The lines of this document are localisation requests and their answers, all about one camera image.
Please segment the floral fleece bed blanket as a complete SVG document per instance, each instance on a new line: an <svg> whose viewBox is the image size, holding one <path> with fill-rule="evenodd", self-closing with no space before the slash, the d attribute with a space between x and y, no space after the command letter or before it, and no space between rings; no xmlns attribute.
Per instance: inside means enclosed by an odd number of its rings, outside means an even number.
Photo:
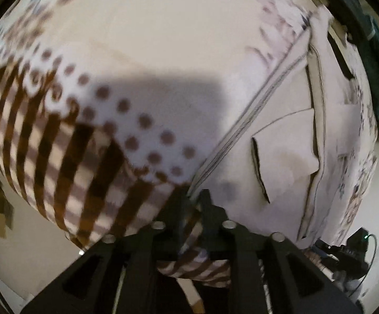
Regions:
<svg viewBox="0 0 379 314"><path fill-rule="evenodd" d="M194 177L319 8L313 0L16 0L0 19L0 173L81 248L189 202L168 276L224 287ZM339 243L361 203L353 194Z"/></svg>

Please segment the beige shirt with black collar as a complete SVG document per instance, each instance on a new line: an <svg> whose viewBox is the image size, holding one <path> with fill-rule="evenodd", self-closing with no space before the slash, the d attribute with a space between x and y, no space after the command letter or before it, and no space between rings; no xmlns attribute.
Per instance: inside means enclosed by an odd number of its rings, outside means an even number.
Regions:
<svg viewBox="0 0 379 314"><path fill-rule="evenodd" d="M377 137L366 70L355 46L329 40L331 21L326 7L311 15L189 189L301 249L336 234Z"/></svg>

